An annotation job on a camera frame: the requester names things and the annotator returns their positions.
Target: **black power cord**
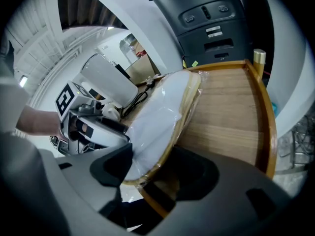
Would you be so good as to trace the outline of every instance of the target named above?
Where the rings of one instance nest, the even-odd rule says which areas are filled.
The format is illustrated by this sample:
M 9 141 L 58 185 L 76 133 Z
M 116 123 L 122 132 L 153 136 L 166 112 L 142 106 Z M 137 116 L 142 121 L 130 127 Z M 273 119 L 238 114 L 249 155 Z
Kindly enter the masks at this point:
M 152 80 L 152 81 L 150 81 L 149 83 L 147 83 L 146 89 L 145 89 L 143 92 L 139 93 L 139 94 L 135 97 L 135 99 L 130 103 L 130 105 L 129 105 L 129 107 L 126 109 L 126 111 L 124 111 L 124 109 L 123 109 L 122 114 L 121 114 L 121 118 L 125 118 L 127 115 L 130 114 L 130 112 L 131 112 L 132 110 L 134 110 L 141 102 L 143 102 L 143 101 L 148 97 L 147 91 L 148 91 L 149 89 L 154 88 L 155 84 L 156 84 L 156 82 L 155 82 L 154 80 Z

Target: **ceiling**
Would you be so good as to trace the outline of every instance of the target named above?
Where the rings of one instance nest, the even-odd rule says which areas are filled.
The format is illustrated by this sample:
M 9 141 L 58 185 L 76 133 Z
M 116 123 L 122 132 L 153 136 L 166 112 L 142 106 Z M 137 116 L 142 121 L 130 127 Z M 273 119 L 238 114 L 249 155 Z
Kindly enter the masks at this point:
M 25 0 L 8 22 L 4 34 L 14 48 L 15 78 L 28 78 L 24 88 L 32 97 L 48 73 L 62 59 L 72 59 L 71 50 L 95 38 L 106 37 L 107 27 L 77 27 L 62 30 L 58 0 Z

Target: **black machine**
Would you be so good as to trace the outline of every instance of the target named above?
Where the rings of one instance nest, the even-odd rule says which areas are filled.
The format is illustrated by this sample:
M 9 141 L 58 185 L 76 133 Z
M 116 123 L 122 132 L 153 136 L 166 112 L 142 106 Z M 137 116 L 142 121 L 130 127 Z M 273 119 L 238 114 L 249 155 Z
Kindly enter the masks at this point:
M 251 59 L 252 40 L 240 0 L 153 1 L 171 25 L 188 67 Z

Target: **yellow tag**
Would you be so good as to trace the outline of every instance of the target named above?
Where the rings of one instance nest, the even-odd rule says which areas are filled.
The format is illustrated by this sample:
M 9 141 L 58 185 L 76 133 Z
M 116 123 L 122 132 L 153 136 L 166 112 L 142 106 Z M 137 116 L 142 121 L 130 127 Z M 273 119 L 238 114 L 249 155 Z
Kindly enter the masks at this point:
M 184 68 L 187 68 L 187 65 L 186 65 L 185 60 L 183 60 L 183 67 L 184 67 Z
M 192 67 L 195 67 L 195 66 L 197 66 L 198 65 L 198 62 L 197 61 L 194 61 L 194 63 L 192 63 Z

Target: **white kettle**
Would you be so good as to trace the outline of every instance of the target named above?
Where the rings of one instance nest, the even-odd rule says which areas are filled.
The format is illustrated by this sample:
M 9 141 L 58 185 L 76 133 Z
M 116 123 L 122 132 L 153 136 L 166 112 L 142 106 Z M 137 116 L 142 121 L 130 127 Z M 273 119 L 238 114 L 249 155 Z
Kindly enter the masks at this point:
M 101 54 L 94 54 L 74 78 L 81 86 L 88 83 L 117 108 L 127 107 L 138 93 L 138 88 Z

